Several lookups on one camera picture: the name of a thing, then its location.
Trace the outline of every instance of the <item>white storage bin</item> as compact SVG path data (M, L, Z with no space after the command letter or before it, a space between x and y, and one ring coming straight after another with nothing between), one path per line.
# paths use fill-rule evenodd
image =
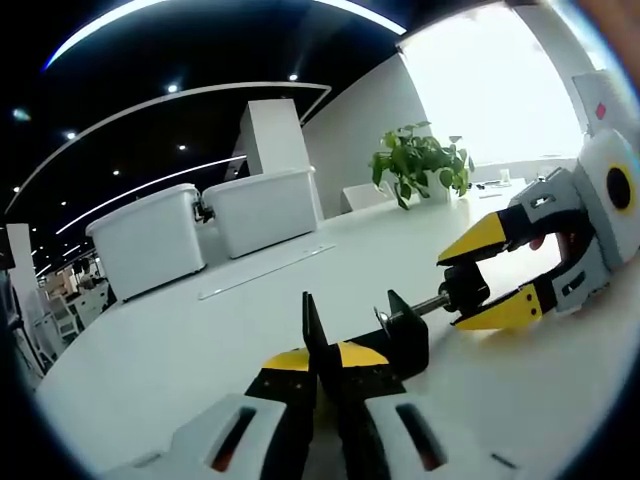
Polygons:
M205 267L193 216L197 198L193 185L176 185L87 227L119 300Z
M311 171L287 170L234 180L202 194L216 215L227 253L236 258L318 227Z

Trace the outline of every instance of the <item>led light strip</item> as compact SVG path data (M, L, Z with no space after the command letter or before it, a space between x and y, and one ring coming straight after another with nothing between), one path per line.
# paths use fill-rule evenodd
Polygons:
M62 254L63 257L66 257L67 255L69 255L71 252L75 252L77 249L80 248L80 245L76 245L75 247L73 247L71 250L67 250L66 252L64 252Z
M151 181L149 183L145 183L144 185L141 185L141 186L136 187L136 188L134 188L132 190L129 190L128 192L124 192L124 193L118 195L117 197L113 197L111 200L107 200L106 202L101 203L97 207L92 208L88 212L83 213L78 218L76 218L75 220L72 220L71 222L67 223L64 227L62 227L60 230L58 230L56 232L56 235L60 235L62 232L64 232L70 226L76 224L77 222L79 222L83 218L91 215L92 213L97 212L101 208L106 207L110 203L113 203L113 202L115 202L117 200L120 200L121 198L124 198L127 195L131 195L132 193L139 192L143 188L147 188L147 187L150 187L151 185L155 185L156 183L160 183L160 182L163 182L165 180L169 180L170 178L175 178L175 177L177 177L179 175L184 175L185 173L195 172L196 170L201 170L203 168L213 167L214 165L220 165L221 163L233 162L234 160L244 160L245 158L247 158L246 155L239 155L237 157L227 158L225 160L218 160L217 162L205 163L204 165L199 165L197 167L187 168L186 170L182 170L180 172L172 173L171 175L167 175L166 177L158 178L158 179L153 180L153 181Z
M97 32L102 27L109 25L112 22L124 17L125 15L129 15L130 13L137 12L146 7L150 7L152 5L156 5L161 2L166 2L168 0L133 0L129 3L126 3L118 8L111 10L110 12L105 13L101 17L96 18L93 22L85 25L76 33L71 35L66 42L64 42L58 50L51 56L49 61L43 67L43 70L46 70L51 66L53 62L55 62L58 58L60 58L64 53L66 53L73 46L80 43L82 40L87 38L89 35ZM316 2L324 3L326 5L340 8L347 12L353 13L355 15L359 15L360 17L366 18L372 22L377 23L378 25L383 26L391 30L398 35L404 35L406 33L406 29L398 25L397 23L392 22L386 17L375 13L361 5L358 5L353 2L349 2L347 0L314 0Z
M38 273L36 273L36 278L38 278L40 275L42 275L44 272L46 272L50 268L51 268L51 264L49 264L46 267L44 267L42 270L40 270Z
M330 5L332 7L340 8L347 12L351 12L355 15L359 15L367 20L371 20L372 22L377 23L378 25L391 30L398 35L404 35L407 33L407 29L401 27L395 22L392 22L386 17L383 17L379 13L372 12L368 8L364 8L361 5L358 5L353 2L349 2L347 0L314 0L315 2L324 3L325 5Z
M101 17L96 18L93 22L85 25L76 33L71 35L69 39L64 42L58 50L51 56L49 61L44 66L43 70L46 70L51 66L53 62L55 62L58 58L60 58L67 50L69 50L74 45L77 45L82 40L87 38L92 33L97 32L102 27L109 25L111 22L118 20L119 18L124 17L125 15L129 15L137 10L140 10L145 7L150 7L151 5L155 5L156 3L166 2L167 0L133 0L132 2L126 3L118 8L114 8L108 13L105 13Z

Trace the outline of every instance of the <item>bright window light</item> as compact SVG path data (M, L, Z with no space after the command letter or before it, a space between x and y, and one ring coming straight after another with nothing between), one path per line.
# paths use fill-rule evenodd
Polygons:
M584 140L567 90L509 7L449 17L401 48L432 134L447 145L461 135L476 165L577 157Z

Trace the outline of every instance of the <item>white tabletop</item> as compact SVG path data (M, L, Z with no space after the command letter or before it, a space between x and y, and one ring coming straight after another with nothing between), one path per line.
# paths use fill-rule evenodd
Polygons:
M374 330L372 307L388 310L387 289L411 304L436 293L443 275L437 255L482 215L504 208L513 192L505 193L343 215L221 267L242 276L326 249L235 288L200 300L222 271L209 269L115 306L62 355L38 402L93 472L165 449L179 426L225 394L244 392L266 359L303 345L303 291L313 294L329 342ZM495 297L558 260L548 238L540 251L501 254L481 270ZM639 290L636 260L590 308L548 315L529 330L460 332L449 326L454 314L434 312L425 317L431 364L406 386L531 478L554 476L591 438L624 384L639 343Z

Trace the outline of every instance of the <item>metal rod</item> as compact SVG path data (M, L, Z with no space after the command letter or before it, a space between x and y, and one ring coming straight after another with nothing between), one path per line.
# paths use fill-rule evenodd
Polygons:
M429 300L419 303L411 307L411 310L415 312L416 315L421 317L422 315L426 315L427 313L431 313L438 308L442 308L444 306L449 305L450 299L449 294L447 292L442 292L437 297L430 298ZM390 322L400 318L402 316L402 312L394 313L389 317Z

